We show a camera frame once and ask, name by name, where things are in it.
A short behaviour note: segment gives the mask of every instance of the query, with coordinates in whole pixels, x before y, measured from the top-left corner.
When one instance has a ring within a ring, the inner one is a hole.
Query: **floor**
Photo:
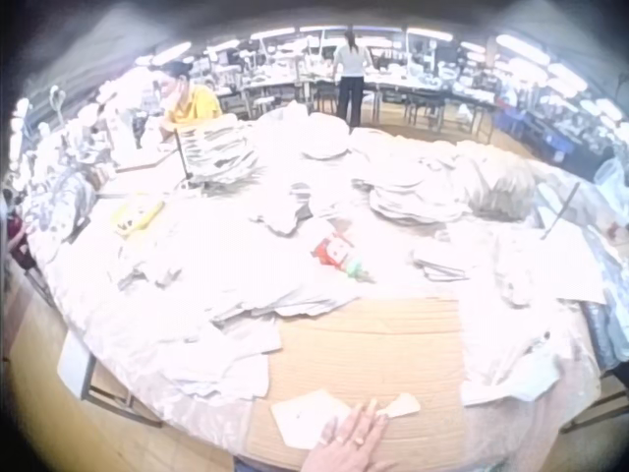
[[[382,110],[383,128],[404,130],[399,110]],[[405,133],[427,136],[426,131]],[[440,139],[467,139],[456,127]],[[508,136],[494,134],[496,146],[532,157]],[[233,469],[226,452],[198,442],[165,426],[147,427],[86,402],[65,388],[56,366],[66,334],[60,315],[32,289],[22,272],[12,266],[12,287],[5,300],[3,357],[4,392],[10,411],[41,458],[54,470],[69,472],[222,472]],[[106,371],[97,369],[94,383],[110,390],[122,389]],[[605,394],[619,388],[605,380]],[[609,420],[562,435],[544,472],[601,470],[601,458],[617,455],[627,442],[629,416]]]

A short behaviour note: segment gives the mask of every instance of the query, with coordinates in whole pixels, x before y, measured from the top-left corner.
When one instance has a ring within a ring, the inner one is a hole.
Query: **stool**
[[[260,98],[256,98],[254,100],[254,109],[256,110],[257,116],[260,117],[264,113],[271,111],[275,106],[274,96],[261,96]]]
[[[79,400],[86,400],[107,411],[153,428],[161,428],[161,421],[146,418],[134,411],[136,399],[130,392],[127,393],[126,397],[121,397],[92,385],[91,378],[95,367],[96,358],[89,352],[83,340],[71,329],[68,329],[61,356],[59,356],[59,363],[57,364],[57,374],[68,390]],[[107,398],[115,404],[109,403],[94,394]]]

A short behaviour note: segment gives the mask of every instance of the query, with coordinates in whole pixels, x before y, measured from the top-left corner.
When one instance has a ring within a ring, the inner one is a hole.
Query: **black pants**
[[[343,77],[338,95],[338,108],[336,116],[347,120],[347,104],[352,95],[352,117],[350,126],[356,128],[361,126],[361,107],[363,106],[363,89],[365,88],[365,78],[363,77]]]

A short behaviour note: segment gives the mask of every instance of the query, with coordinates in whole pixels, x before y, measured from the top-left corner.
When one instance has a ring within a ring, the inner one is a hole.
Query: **plastic bag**
[[[605,161],[594,176],[594,183],[617,213],[617,222],[621,226],[629,224],[629,187],[625,185],[625,172],[620,160]]]

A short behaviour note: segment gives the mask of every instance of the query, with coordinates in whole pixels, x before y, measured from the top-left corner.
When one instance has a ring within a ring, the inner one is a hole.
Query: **white fabric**
[[[349,44],[338,46],[334,52],[334,65],[343,66],[343,77],[364,77],[365,65],[372,66],[370,52],[357,44],[356,49],[350,49]]]

